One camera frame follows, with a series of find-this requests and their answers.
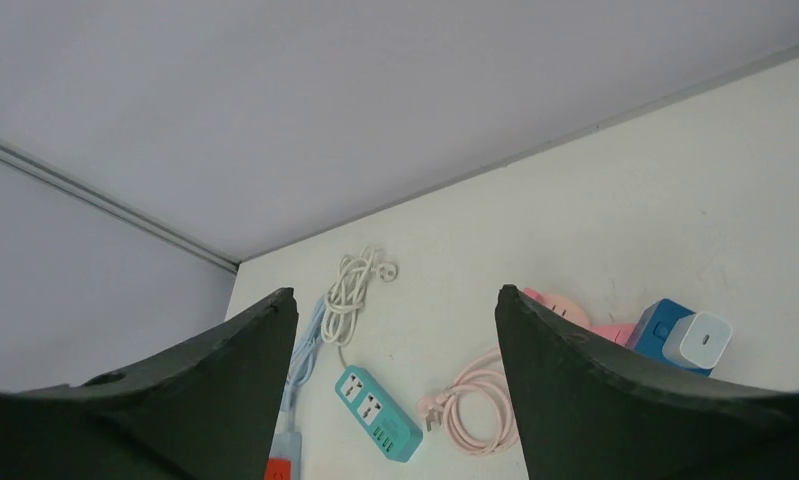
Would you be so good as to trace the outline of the blue cube socket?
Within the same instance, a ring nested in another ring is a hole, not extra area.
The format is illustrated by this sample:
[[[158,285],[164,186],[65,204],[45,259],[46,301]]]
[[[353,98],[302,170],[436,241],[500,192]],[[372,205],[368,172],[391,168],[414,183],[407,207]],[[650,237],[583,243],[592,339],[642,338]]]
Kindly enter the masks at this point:
[[[663,355],[663,346],[676,323],[690,310],[670,299],[661,299],[647,308],[635,325],[625,347],[644,357],[678,369],[708,377],[711,369],[697,369],[676,365]]]

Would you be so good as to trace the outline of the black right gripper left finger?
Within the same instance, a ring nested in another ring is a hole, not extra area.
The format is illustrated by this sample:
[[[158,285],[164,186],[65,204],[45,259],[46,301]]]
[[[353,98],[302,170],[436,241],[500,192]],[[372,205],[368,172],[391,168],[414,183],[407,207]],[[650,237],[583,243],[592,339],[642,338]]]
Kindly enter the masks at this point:
[[[290,287],[78,385],[0,392],[0,479],[259,479],[298,321]]]

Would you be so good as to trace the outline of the red cube adapter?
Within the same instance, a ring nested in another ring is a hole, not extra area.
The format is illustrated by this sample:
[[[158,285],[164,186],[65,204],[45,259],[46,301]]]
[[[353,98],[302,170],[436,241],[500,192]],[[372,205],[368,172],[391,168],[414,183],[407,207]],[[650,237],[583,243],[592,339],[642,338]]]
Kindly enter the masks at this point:
[[[287,458],[271,457],[268,459],[264,480],[291,480],[292,462]]]

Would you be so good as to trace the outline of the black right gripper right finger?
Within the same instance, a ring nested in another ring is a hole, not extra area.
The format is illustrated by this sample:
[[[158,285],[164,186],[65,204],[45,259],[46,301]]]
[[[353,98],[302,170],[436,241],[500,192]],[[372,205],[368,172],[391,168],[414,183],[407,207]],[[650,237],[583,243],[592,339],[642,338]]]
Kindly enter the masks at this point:
[[[799,392],[689,373],[513,285],[495,321],[533,479],[799,479]]]

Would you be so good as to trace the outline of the white usb charger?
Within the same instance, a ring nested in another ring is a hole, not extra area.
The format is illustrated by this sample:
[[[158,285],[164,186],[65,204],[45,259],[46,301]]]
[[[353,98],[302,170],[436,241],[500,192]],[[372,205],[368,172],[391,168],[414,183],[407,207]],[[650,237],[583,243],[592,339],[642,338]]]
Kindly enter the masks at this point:
[[[713,313],[693,313],[675,323],[662,354],[681,368],[712,370],[727,349],[733,332],[728,321]]]

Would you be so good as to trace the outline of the light blue power strip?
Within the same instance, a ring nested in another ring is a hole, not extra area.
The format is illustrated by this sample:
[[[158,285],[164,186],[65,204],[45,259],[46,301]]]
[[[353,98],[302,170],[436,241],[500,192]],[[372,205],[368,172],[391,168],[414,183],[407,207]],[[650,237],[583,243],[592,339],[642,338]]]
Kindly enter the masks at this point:
[[[296,400],[301,388],[311,378],[319,348],[323,344],[321,324],[326,311],[324,298],[320,297],[304,334],[297,340],[293,348],[285,379],[270,458],[289,463],[287,479],[300,478],[303,438],[295,424]]]

